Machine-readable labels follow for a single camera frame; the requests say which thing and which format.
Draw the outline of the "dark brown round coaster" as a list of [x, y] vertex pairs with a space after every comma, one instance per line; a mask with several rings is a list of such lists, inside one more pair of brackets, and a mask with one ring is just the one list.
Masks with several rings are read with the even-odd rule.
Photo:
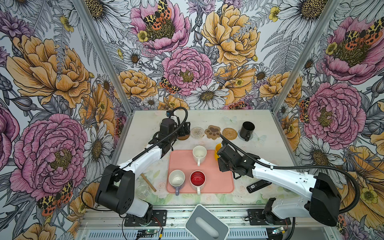
[[190, 137], [190, 135], [185, 135], [185, 136], [179, 136], [179, 137], [177, 137], [177, 139], [180, 141], [184, 141], [184, 140], [187, 140], [189, 137]]

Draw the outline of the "white patterned round coaster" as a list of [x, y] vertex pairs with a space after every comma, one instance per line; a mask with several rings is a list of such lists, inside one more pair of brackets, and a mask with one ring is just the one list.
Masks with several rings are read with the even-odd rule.
[[202, 139], [205, 135], [205, 130], [201, 127], [194, 127], [191, 129], [190, 135], [194, 139]]

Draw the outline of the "yellow mug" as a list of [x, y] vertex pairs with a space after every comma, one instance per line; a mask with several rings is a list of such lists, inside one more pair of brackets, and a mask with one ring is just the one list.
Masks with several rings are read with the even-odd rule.
[[215, 147], [215, 153], [214, 153], [214, 157], [215, 157], [215, 160], [218, 161], [219, 159], [219, 155], [218, 155], [218, 151], [222, 148], [222, 144], [217, 144], [216, 147]]

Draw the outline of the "woven rattan round coaster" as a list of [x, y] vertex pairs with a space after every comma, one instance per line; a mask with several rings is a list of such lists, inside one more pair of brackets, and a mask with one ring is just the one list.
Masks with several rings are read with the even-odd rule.
[[225, 129], [223, 129], [222, 135], [226, 139], [228, 139], [230, 141], [235, 140], [238, 137], [237, 131], [235, 129], [233, 129], [233, 128], [225, 128]]

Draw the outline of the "paw shaped cork coaster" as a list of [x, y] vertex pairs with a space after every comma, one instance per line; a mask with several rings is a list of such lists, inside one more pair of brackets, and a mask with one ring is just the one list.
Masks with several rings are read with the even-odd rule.
[[207, 129], [205, 129], [205, 135], [208, 139], [216, 140], [220, 137], [221, 128], [214, 125], [209, 125]]

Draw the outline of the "black mug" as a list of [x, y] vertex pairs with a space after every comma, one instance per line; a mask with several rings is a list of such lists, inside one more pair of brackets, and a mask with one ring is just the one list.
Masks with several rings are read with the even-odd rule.
[[242, 127], [239, 131], [239, 136], [241, 139], [248, 142], [251, 139], [254, 130], [255, 125], [252, 122], [243, 122]]

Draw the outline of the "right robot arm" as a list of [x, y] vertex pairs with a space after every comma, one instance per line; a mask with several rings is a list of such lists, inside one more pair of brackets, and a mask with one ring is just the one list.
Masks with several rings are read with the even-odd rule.
[[241, 155], [229, 145], [222, 146], [218, 156], [221, 172], [231, 171], [237, 178], [247, 176], [267, 181], [297, 194], [297, 198], [289, 200], [268, 200], [260, 217], [269, 224], [287, 218], [311, 217], [326, 226], [337, 225], [341, 195], [328, 175], [280, 170], [256, 155]]

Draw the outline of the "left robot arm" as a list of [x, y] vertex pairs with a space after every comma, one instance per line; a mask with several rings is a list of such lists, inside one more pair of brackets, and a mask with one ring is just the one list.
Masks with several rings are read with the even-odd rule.
[[154, 218], [153, 205], [135, 196], [136, 179], [172, 150], [177, 138], [189, 135], [190, 128], [191, 123], [185, 120], [177, 123], [172, 118], [163, 119], [160, 131], [140, 154], [105, 168], [95, 202], [117, 214], [132, 216], [136, 223], [149, 224]]

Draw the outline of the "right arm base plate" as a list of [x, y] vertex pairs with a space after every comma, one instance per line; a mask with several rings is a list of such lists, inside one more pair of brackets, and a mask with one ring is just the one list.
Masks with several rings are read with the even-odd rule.
[[272, 226], [272, 225], [291, 225], [290, 218], [280, 219], [272, 212], [266, 212], [262, 209], [248, 209], [248, 215], [244, 218], [251, 226]]

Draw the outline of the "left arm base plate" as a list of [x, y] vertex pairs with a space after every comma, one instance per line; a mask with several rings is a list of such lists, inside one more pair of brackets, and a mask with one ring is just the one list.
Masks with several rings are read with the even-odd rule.
[[165, 227], [167, 222], [167, 210], [153, 210], [152, 218], [146, 222], [146, 218], [139, 218], [128, 214], [124, 220], [125, 227]]

